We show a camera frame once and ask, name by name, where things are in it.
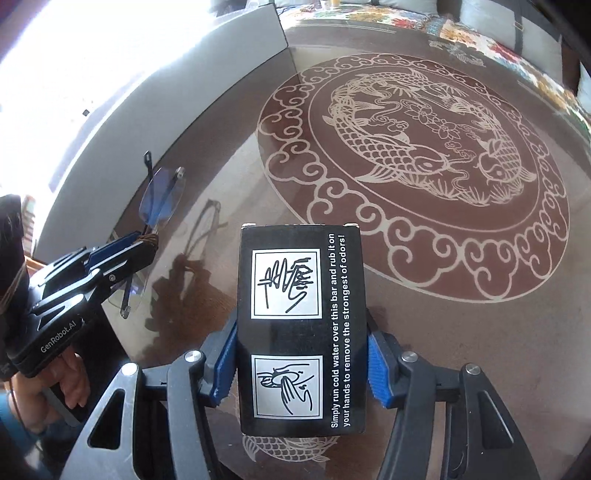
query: sleeve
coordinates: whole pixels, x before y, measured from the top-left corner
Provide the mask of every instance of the sleeve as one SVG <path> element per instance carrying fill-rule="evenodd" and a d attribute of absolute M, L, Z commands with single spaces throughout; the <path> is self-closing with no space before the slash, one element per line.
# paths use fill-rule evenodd
<path fill-rule="evenodd" d="M 18 419 L 12 415 L 10 405 L 8 404 L 8 396 L 10 394 L 10 392 L 7 392 L 4 395 L 0 395 L 0 421 L 18 449 L 23 454 L 26 454 L 31 450 L 33 443 L 37 441 L 38 437 L 30 432 L 27 434 L 27 431 Z"/>

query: wrist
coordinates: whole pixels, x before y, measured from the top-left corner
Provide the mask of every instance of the wrist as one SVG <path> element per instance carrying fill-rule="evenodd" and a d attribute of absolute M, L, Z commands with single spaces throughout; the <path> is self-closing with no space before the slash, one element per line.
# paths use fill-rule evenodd
<path fill-rule="evenodd" d="M 29 432 L 35 434 L 35 435 L 39 435 L 40 433 L 43 432 L 43 430 L 45 429 L 44 425 L 37 425 L 37 424 L 32 424 L 30 421 L 28 421 L 28 419 L 25 417 L 23 417 L 23 413 L 22 413 L 22 401 L 19 400 L 19 394 L 18 392 L 15 392 L 14 390 L 9 390 L 8 391 L 8 407 L 10 408 L 10 413 L 12 414 L 12 416 L 20 423 L 20 425 L 28 430 Z"/>

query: finger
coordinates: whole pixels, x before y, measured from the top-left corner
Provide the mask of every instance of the finger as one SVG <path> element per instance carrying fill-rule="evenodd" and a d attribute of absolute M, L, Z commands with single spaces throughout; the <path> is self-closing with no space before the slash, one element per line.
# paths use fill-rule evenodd
<path fill-rule="evenodd" d="M 64 400 L 68 408 L 74 408 L 82 401 L 82 395 L 86 390 L 84 378 L 80 378 L 78 383 L 74 386 L 74 388 L 64 396 Z"/>
<path fill-rule="evenodd" d="M 281 379 L 281 383 L 285 385 L 285 392 L 287 394 L 287 398 L 289 398 L 290 400 L 295 399 L 295 396 L 293 394 L 293 386 L 291 385 L 291 381 L 289 380 L 289 378 L 283 377 Z"/>
<path fill-rule="evenodd" d="M 74 371 L 68 366 L 65 367 L 64 374 L 60 379 L 60 389 L 64 394 L 64 397 L 67 398 L 72 393 L 78 385 L 81 376 L 80 371 Z"/>
<path fill-rule="evenodd" d="M 80 365 L 80 355 L 76 355 L 74 348 L 71 345 L 61 353 L 61 357 L 66 362 L 67 366 L 70 367 L 74 372 L 78 371 Z"/>
<path fill-rule="evenodd" d="M 45 367 L 38 375 L 44 387 L 52 387 L 60 382 L 64 375 L 70 370 L 63 358 L 57 357 Z"/>
<path fill-rule="evenodd" d="M 90 393 L 90 385 L 83 365 L 80 366 L 79 373 L 78 383 L 66 396 L 66 405 L 68 405 L 69 408 L 74 408 L 76 405 L 80 405 L 81 407 L 86 405 L 86 400 Z"/>
<path fill-rule="evenodd" d="M 294 387 L 294 384 L 291 382 L 291 380 L 289 378 L 286 378 L 286 380 L 287 380 L 287 388 L 289 389 L 291 398 L 293 400 L 295 400 L 296 399 L 296 389 Z"/>

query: soap bar box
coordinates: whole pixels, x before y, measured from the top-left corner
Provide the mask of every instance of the soap bar box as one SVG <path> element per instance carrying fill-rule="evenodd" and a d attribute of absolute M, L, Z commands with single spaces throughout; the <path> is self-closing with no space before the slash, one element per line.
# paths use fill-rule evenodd
<path fill-rule="evenodd" d="M 243 433 L 364 431 L 367 328 L 357 225 L 242 227 L 236 361 Z"/>

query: cord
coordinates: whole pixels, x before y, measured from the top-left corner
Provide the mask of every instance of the cord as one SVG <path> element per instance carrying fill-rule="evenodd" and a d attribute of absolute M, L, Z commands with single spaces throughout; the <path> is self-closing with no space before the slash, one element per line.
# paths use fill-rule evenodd
<path fill-rule="evenodd" d="M 14 389 L 12 388 L 12 378 L 8 379 L 8 385 L 10 386 L 10 395 L 12 396 L 12 402 L 14 403 L 14 409 L 17 411 L 18 421 L 21 424 L 23 430 L 25 430 L 25 434 L 31 441 L 31 443 L 35 446 L 35 448 L 39 451 L 41 455 L 43 455 L 43 449 L 39 447 L 37 441 L 33 438 L 27 427 L 25 427 L 25 422 L 22 420 L 21 411 L 18 409 L 17 398 L 14 395 Z"/>

